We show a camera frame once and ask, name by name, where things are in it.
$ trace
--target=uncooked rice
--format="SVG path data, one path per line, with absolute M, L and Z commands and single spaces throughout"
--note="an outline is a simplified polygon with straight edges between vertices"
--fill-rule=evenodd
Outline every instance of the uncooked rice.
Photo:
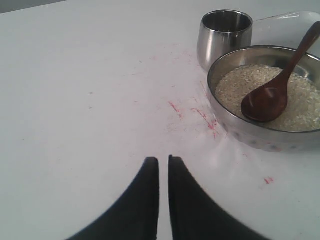
M 244 97 L 275 78 L 282 69 L 266 65 L 244 65 L 229 72 L 218 84 L 215 96 L 236 116 Z M 293 73 L 288 83 L 288 104 L 276 120 L 260 125 L 281 131 L 303 132 L 320 129 L 320 90 L 312 82 Z

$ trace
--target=spoon handle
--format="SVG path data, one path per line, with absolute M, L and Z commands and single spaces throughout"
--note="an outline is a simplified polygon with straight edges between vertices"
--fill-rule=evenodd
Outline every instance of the spoon handle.
M 300 59 L 305 55 L 308 49 L 315 43 L 320 36 L 320 21 L 315 22 L 302 39 L 298 49 L 293 55 L 291 61 L 286 66 L 284 72 L 289 76 L 294 71 Z

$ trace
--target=bowl rim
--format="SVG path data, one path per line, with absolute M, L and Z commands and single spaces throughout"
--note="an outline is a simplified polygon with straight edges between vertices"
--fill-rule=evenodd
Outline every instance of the bowl rim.
M 210 79 L 210 76 L 212 75 L 212 72 L 214 71 L 216 65 L 218 64 L 218 62 L 229 56 L 229 55 L 232 55 L 236 52 L 240 52 L 240 51 L 244 51 L 244 50 L 248 50 L 248 49 L 254 49 L 254 48 L 262 48 L 262 49 L 280 49 L 280 50 L 285 50 L 285 51 L 290 51 L 290 52 L 295 52 L 296 49 L 294 48 L 291 48 L 291 47 L 284 47 L 284 46 L 277 46 L 277 45 L 253 45 L 253 46 L 247 46 L 247 47 L 242 47 L 242 48 L 239 48 L 237 50 L 234 50 L 232 52 L 229 52 L 229 53 L 226 53 L 224 55 L 222 55 L 221 57 L 219 57 L 213 64 L 212 66 L 210 67 L 209 69 L 209 72 L 207 74 L 207 85 L 208 85 L 208 88 L 210 90 L 210 94 L 213 96 L 213 98 L 219 103 L 219 105 L 221 107 L 224 108 L 224 110 L 226 110 L 229 114 L 231 114 L 232 116 L 234 116 L 237 120 L 241 121 L 241 122 L 244 122 L 244 123 L 247 123 L 247 124 L 250 124 L 250 125 L 253 125 L 255 127 L 258 127 L 258 128 L 261 128 L 261 129 L 265 129 L 265 130 L 270 130 L 270 131 L 273 131 L 273 132 L 277 132 L 277 133 L 286 133 L 286 134 L 310 134 L 310 133 L 318 133 L 320 132 L 320 128 L 319 129 L 315 129 L 315 130 L 310 130 L 310 131 L 282 131 L 282 130 L 277 130 L 277 129 L 273 129 L 273 128 L 269 128 L 269 127 L 264 127 L 264 126 L 260 126 L 260 125 L 257 125 L 257 124 L 254 124 L 253 122 L 249 121 L 249 120 L 246 120 L 246 119 L 243 119 L 235 114 L 233 114 L 231 111 L 229 111 L 215 96 L 215 94 L 213 93 L 213 90 L 212 90 L 212 87 L 211 87 L 211 79 Z M 312 58 L 312 59 L 315 59 L 317 60 L 318 62 L 320 62 L 320 58 L 315 56 L 315 55 L 312 55 L 310 53 L 305 53 L 305 55 L 307 55 L 308 57 Z

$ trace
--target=black object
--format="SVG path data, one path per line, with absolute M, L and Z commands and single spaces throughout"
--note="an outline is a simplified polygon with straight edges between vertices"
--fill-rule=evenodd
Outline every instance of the black object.
M 159 162 L 149 157 L 115 204 L 69 240 L 155 240 L 158 218 Z
M 219 207 L 180 157 L 169 156 L 168 191 L 174 240 L 267 240 Z

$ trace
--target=metal cup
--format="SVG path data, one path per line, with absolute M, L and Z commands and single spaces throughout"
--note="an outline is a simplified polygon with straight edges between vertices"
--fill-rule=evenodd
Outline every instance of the metal cup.
M 200 66 L 209 71 L 221 56 L 251 45 L 252 18 L 239 11 L 217 10 L 203 16 L 197 56 Z

